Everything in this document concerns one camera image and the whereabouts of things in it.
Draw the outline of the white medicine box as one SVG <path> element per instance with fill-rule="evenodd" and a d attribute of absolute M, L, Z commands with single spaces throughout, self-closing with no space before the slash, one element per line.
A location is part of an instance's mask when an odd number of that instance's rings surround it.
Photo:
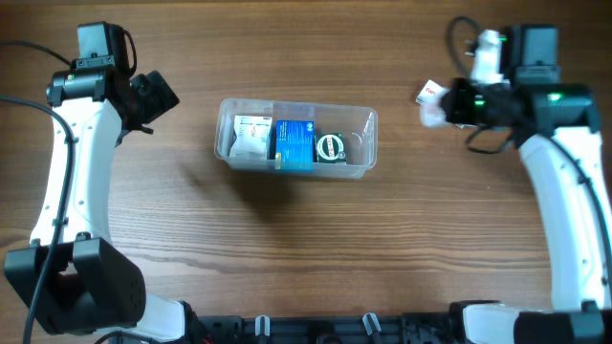
<path fill-rule="evenodd" d="M 270 153 L 273 119 L 241 115 L 234 118 L 232 158 L 266 160 Z"/>

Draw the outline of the green balm tin box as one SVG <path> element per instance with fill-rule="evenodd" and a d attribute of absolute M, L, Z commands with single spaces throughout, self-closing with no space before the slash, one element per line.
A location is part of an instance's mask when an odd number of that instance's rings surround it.
<path fill-rule="evenodd" d="M 316 137 L 317 162 L 346 164 L 346 151 L 342 133 L 323 134 Z"/>

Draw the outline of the blue lozenge box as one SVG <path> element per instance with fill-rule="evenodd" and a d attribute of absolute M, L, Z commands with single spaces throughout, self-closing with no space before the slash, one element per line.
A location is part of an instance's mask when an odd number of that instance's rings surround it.
<path fill-rule="evenodd" d="M 292 172 L 314 169 L 315 123 L 281 119 L 275 126 L 274 168 Z"/>

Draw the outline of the small clear spray bottle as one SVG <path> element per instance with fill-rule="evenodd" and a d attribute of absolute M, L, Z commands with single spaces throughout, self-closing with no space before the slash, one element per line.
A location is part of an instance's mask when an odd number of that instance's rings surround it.
<path fill-rule="evenodd" d="M 424 103 L 420 106 L 420 122 L 426 128 L 443 128 L 449 125 L 446 113 L 437 103 Z"/>

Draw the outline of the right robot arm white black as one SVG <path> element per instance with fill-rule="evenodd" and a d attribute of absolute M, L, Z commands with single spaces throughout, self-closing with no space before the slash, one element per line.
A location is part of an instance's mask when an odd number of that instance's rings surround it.
<path fill-rule="evenodd" d="M 448 122 L 507 129 L 533 185 L 551 264 L 548 311 L 495 301 L 451 306 L 469 343 L 607 343 L 611 339 L 611 206 L 593 92 L 564 83 L 557 28 L 476 29 L 471 66 L 438 98 Z"/>

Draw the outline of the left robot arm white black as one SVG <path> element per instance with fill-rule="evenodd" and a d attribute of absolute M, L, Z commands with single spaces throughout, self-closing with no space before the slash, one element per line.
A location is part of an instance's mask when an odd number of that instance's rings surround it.
<path fill-rule="evenodd" d="M 53 75 L 42 109 L 54 122 L 46 195 L 27 247 L 4 273 L 33 326 L 51 335 L 189 343 L 197 320 L 183 302 L 149 292 L 141 270 L 112 244 L 108 223 L 116 148 L 179 99 L 158 72 L 137 73 L 133 39 L 107 22 L 80 25 L 79 55 Z"/>

